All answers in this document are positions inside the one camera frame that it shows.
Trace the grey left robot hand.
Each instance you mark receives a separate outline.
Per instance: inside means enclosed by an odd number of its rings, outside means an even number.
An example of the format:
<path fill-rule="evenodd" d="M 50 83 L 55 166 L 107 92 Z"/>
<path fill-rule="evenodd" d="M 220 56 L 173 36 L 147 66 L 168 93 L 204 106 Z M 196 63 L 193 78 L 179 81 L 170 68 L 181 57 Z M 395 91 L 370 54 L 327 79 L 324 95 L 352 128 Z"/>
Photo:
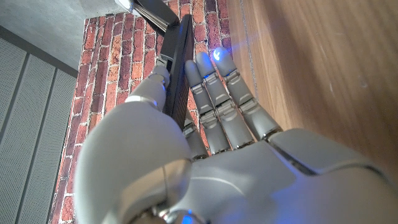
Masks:
<path fill-rule="evenodd" d="M 206 140 L 164 114 L 151 74 L 89 133 L 75 171 L 80 223 L 396 223 L 397 188 L 360 153 L 281 130 L 228 51 L 185 63 Z"/>

